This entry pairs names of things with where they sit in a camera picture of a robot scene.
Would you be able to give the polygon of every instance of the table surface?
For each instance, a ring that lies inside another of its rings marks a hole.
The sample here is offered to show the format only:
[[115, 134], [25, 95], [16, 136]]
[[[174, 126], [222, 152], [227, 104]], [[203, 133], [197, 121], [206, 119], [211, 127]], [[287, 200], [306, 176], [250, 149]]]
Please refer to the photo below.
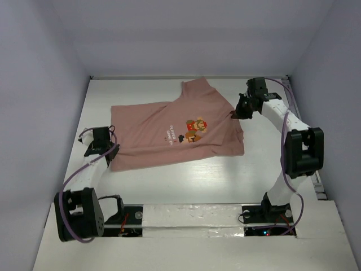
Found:
[[[112, 105], [177, 99], [181, 94], [181, 81], [91, 80], [77, 135], [85, 127], [110, 125]], [[246, 91], [244, 79], [208, 81], [233, 106], [238, 102], [238, 93]], [[282, 87], [274, 82], [268, 82], [267, 86], [269, 92], [277, 92], [286, 99]], [[244, 156], [214, 157], [126, 172], [107, 171], [97, 194], [120, 194], [125, 204], [259, 203], [281, 171], [280, 133], [257, 113], [252, 120], [241, 121], [241, 126], [244, 130]], [[75, 138], [66, 177], [81, 166], [85, 149]], [[334, 203], [317, 201], [310, 178], [298, 191], [305, 198], [305, 213], [297, 226], [298, 238], [172, 238], [152, 235], [143, 238], [97, 238], [87, 245], [62, 243], [58, 238], [52, 204], [34, 270], [121, 268], [196, 271], [244, 268], [286, 271], [292, 268], [356, 271]], [[294, 216], [297, 216], [300, 201], [296, 196], [291, 200], [291, 207]]]

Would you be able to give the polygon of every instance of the wall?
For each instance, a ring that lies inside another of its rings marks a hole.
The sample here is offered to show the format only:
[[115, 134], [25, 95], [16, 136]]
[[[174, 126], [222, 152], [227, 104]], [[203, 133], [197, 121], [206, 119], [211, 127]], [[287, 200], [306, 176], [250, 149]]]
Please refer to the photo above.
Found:
[[52, 0], [91, 75], [285, 75], [333, 0]]
[[361, 266], [361, 1], [337, 0], [292, 73], [303, 120], [325, 132], [324, 169]]
[[48, 1], [0, 0], [0, 269], [31, 270], [89, 82]]

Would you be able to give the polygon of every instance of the t-shirt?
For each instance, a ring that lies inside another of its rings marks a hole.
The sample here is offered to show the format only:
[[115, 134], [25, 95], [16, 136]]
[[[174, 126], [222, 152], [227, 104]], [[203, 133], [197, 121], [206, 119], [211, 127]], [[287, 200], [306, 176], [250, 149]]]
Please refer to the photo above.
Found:
[[120, 150], [111, 170], [243, 155], [243, 131], [231, 118], [233, 110], [204, 77], [183, 82], [173, 102], [112, 106]]

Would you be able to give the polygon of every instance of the purple cable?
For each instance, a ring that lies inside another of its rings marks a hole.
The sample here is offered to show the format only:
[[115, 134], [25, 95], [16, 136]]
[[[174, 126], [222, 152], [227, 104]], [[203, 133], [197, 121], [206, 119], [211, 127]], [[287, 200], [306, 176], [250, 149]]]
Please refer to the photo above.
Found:
[[301, 200], [301, 211], [300, 211], [300, 215], [298, 216], [297, 221], [292, 225], [292, 227], [289, 228], [287, 231], [285, 231], [283, 234], [281, 234], [281, 235], [286, 235], [290, 231], [292, 231], [296, 227], [296, 225], [299, 223], [299, 221], [301, 220], [301, 217], [303, 215], [303, 209], [305, 207], [305, 202], [303, 200], [303, 197], [289, 184], [289, 182], [287, 180], [286, 172], [285, 172], [285, 164], [284, 164], [284, 159], [283, 159], [283, 157], [284, 157], [284, 135], [285, 135], [285, 131], [286, 131], [287, 117], [288, 117], [288, 114], [289, 114], [289, 109], [294, 105], [294, 95], [291, 92], [291, 90], [286, 85], [284, 85], [282, 82], [280, 82], [278, 80], [275, 80], [273, 78], [265, 78], [265, 79], [276, 82], [277, 84], [281, 85], [289, 93], [289, 95], [291, 97], [290, 105], [287, 108], [286, 114], [284, 115], [283, 125], [282, 125], [282, 132], [281, 132], [281, 167], [282, 167], [282, 175], [283, 175], [283, 178], [284, 178], [284, 182], [286, 183], [286, 185], [288, 186], [288, 188], [292, 192], [294, 192], [297, 196], [299, 196], [299, 198]]
[[[88, 128], [85, 129], [83, 132], [80, 133], [79, 137], [81, 137], [85, 132], [91, 131], [93, 130], [95, 127], [93, 128]], [[64, 182], [63, 187], [61, 188], [61, 191], [59, 192], [59, 208], [60, 208], [60, 214], [61, 214], [61, 218], [63, 219], [64, 225], [67, 228], [68, 232], [70, 233], [70, 235], [77, 241], [81, 242], [81, 243], [90, 243], [91, 241], [94, 240], [94, 237], [88, 239], [88, 240], [84, 240], [82, 238], [80, 238], [71, 228], [69, 221], [67, 220], [67, 217], [65, 216], [65, 212], [64, 212], [64, 207], [63, 207], [63, 191], [65, 189], [65, 187], [67, 186], [67, 184], [70, 182], [70, 180], [72, 178], [74, 178], [74, 176], [76, 174], [78, 174], [80, 171], [83, 171], [84, 169], [86, 169], [87, 167], [90, 166], [90, 164], [98, 161], [99, 159], [103, 158], [104, 156], [110, 154], [117, 146], [118, 143], [118, 139], [117, 136], [114, 134], [113, 131], [109, 130], [112, 135], [114, 136], [114, 145], [105, 153], [103, 153], [102, 155], [99, 155], [97, 158], [93, 159], [92, 161], [90, 161], [89, 163], [83, 165], [81, 168], [79, 168], [78, 170], [76, 170], [73, 174], [71, 174], [69, 176], [69, 178], [67, 178], [67, 180]]]

